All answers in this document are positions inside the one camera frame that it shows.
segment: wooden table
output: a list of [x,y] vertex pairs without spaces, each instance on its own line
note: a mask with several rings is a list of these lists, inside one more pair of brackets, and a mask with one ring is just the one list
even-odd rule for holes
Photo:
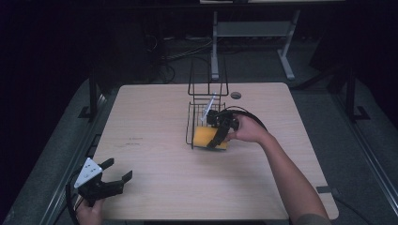
[[[195,88],[204,86],[196,84]],[[327,185],[292,96],[283,83],[230,83],[241,99],[223,97],[259,117],[314,187]],[[134,220],[286,219],[266,155],[256,143],[231,141],[226,151],[185,142],[187,84],[120,88],[94,160],[115,158],[103,173],[114,181],[132,170],[122,195],[106,201],[104,217]],[[320,194],[330,218],[338,209]]]

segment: yellow object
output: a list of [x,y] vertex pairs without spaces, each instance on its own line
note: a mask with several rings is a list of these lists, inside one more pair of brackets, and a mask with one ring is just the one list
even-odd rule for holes
[[[197,127],[195,130],[195,135],[193,136],[193,146],[195,147],[207,147],[207,144],[213,140],[217,129],[214,127]],[[222,142],[217,145],[217,149],[225,150],[227,147],[227,142]]]

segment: wire basket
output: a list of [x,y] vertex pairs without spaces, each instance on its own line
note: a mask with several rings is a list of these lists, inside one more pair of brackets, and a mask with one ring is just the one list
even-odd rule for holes
[[225,69],[225,61],[223,61],[224,70],[219,76],[217,81],[214,81],[210,77],[209,70],[205,74],[205,78],[198,77],[200,74],[194,72],[194,62],[191,61],[191,74],[188,87],[188,95],[192,96],[188,106],[188,121],[185,141],[191,145],[193,149],[193,137],[197,127],[209,127],[207,119],[204,116],[205,109],[210,100],[212,104],[210,109],[220,112],[225,109],[225,102],[222,102],[222,97],[229,95],[228,79]]

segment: metal stand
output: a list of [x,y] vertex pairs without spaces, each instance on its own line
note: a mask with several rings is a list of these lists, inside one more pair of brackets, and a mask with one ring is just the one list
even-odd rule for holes
[[296,30],[299,13],[300,10],[296,10],[292,20],[287,22],[218,22],[217,11],[215,11],[211,53],[211,78],[215,81],[219,79],[219,63],[217,58],[218,37],[286,37],[286,42],[278,50],[278,55],[287,79],[290,81],[295,80],[295,75],[286,56]]

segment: human arm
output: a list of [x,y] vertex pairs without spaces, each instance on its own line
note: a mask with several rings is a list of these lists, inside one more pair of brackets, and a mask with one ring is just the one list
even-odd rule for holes
[[237,115],[239,129],[229,133],[226,140],[259,143],[268,158],[276,185],[287,214],[294,224],[304,215],[315,214],[328,218],[328,214],[313,186],[284,152],[278,141],[250,117]]
[[102,206],[105,199],[97,200],[93,207],[83,200],[76,209],[77,219],[81,225],[100,225],[102,223]]

